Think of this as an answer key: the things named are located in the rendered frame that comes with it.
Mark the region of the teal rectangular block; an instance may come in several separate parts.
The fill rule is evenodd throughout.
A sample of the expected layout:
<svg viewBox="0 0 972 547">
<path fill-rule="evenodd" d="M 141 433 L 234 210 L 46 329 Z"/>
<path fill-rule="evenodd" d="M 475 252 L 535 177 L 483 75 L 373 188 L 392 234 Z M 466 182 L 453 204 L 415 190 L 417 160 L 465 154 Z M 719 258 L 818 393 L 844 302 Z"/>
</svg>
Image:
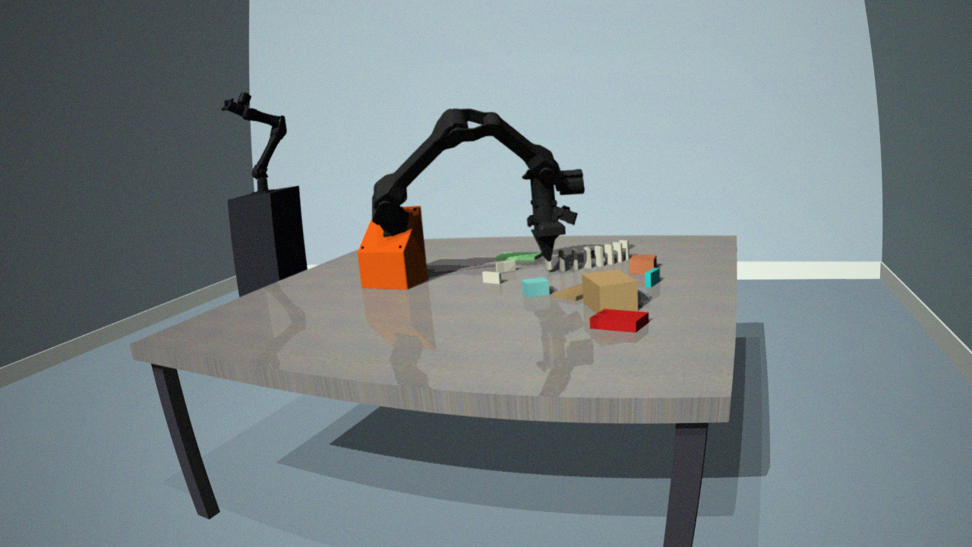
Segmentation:
<svg viewBox="0 0 972 547">
<path fill-rule="evenodd" d="M 660 283 L 660 269 L 654 267 L 645 273 L 645 287 L 652 288 L 657 283 Z"/>
<path fill-rule="evenodd" d="M 549 282 L 543 277 L 522 280 L 522 288 L 523 295 L 527 298 L 550 295 Z"/>
</svg>

